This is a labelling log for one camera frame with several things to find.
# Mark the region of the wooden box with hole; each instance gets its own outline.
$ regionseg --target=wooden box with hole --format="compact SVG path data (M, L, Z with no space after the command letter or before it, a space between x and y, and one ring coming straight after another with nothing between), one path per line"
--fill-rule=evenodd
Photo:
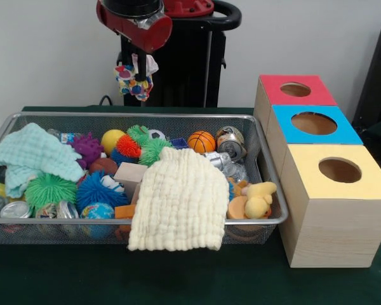
M258 80L254 117L267 127L272 105L325 105L336 102L317 75L261 75Z
M281 176L287 144L363 144L336 106L274 105L267 142Z
M361 145L290 144L280 225L293 268L366 268L381 242L381 169Z

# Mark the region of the red spiky ball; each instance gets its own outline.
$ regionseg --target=red spiky ball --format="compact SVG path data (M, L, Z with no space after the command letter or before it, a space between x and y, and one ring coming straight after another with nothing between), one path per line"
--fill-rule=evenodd
M117 141L116 149L123 156L129 158L139 158L141 155L140 146L138 146L137 143L134 142L134 140L129 135L123 135Z

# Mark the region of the green table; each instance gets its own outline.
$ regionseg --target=green table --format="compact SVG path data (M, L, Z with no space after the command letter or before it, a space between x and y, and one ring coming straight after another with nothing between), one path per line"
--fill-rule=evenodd
M190 111L106 106L24 110ZM251 114L251 109L191 111ZM0 303L34 302L381 304L381 247L369 269L290 269L278 230L265 245L223 245L218 252L129 252L116 245L0 246Z

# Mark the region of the wire mesh basket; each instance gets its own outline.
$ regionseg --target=wire mesh basket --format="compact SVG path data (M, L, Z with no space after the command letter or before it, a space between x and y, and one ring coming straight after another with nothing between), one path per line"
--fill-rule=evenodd
M277 224L288 216L288 209L278 181L271 155L260 124L247 115L199 114L124 114L73 112L21 112L10 116L0 129L0 141L7 134L36 123L69 133L91 132L95 138L110 129L127 130L138 124L157 129L171 139L187 138L196 130L212 134L223 126L235 126L245 138L248 154L243 162L249 181L273 181L277 192L273 196L269 219L230 220L225 222L223 243L263 244ZM0 177L5 168L0 166ZM116 244L127 243L131 220L122 219L2 219L0 244Z

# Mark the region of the towel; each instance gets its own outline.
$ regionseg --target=towel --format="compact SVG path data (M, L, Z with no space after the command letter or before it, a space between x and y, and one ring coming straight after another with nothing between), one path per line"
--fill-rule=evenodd
M76 162L80 158L71 146L29 123L0 142L0 166L7 166L6 195L21 197L28 182L42 173L77 182L84 175Z
M129 250L219 250L229 204L229 183L192 149L165 147L144 174Z

